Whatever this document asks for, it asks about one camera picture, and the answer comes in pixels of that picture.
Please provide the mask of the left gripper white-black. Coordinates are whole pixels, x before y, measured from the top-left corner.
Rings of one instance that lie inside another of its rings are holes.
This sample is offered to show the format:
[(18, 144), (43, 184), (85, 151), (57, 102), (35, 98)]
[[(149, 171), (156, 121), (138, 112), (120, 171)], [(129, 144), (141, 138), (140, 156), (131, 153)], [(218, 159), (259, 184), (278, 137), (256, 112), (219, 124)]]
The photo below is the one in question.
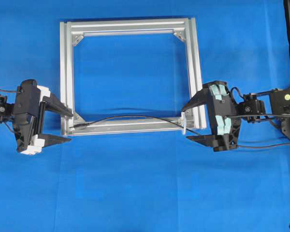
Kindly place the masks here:
[(72, 110), (67, 108), (53, 93), (50, 96), (41, 95), (41, 89), (34, 79), (25, 80), (17, 87), (13, 109), (13, 130), (17, 143), (17, 152), (25, 155), (34, 155), (41, 152), (44, 146), (59, 145), (71, 141), (52, 134), (38, 134), (36, 123), (39, 117), (40, 102), (46, 103), (45, 109), (62, 116), (72, 116)]

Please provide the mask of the right gripper black-teal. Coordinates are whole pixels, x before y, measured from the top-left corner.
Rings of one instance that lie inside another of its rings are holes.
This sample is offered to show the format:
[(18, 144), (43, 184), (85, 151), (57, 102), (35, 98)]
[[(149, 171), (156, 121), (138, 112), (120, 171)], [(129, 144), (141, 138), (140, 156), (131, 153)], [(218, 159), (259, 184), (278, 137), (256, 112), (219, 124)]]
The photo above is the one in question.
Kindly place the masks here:
[(186, 138), (212, 147), (215, 152), (236, 149), (241, 119), (236, 117), (236, 102), (228, 90), (227, 83), (213, 81), (203, 84), (203, 89), (197, 91), (181, 111), (185, 112), (205, 104), (212, 134)]

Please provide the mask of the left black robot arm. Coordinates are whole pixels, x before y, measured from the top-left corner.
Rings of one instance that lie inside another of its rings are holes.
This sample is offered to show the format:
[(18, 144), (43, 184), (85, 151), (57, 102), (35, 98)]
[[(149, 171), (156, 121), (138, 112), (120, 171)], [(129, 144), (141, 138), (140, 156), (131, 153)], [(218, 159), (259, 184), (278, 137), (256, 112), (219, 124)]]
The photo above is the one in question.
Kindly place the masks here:
[(13, 127), (9, 130), (15, 136), (18, 153), (35, 155), (44, 147), (70, 141), (69, 138), (43, 133), (45, 111), (73, 116), (72, 111), (49, 88), (28, 79), (13, 93), (16, 94), (15, 103), (8, 103), (7, 96), (0, 94), (0, 124), (12, 123)]

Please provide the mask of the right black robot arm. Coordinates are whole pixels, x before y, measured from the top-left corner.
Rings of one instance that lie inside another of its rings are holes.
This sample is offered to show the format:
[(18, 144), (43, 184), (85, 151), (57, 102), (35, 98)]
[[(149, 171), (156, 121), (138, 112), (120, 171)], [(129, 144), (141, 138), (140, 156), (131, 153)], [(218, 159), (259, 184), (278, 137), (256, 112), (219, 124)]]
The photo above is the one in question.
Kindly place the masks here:
[(269, 91), (241, 94), (237, 102), (227, 82), (213, 81), (203, 84), (201, 90), (186, 103), (182, 112), (205, 106), (211, 134), (188, 136), (188, 139), (215, 152), (240, 148), (238, 138), (242, 121), (247, 123), (269, 122), (289, 140), (290, 145), (290, 87)]

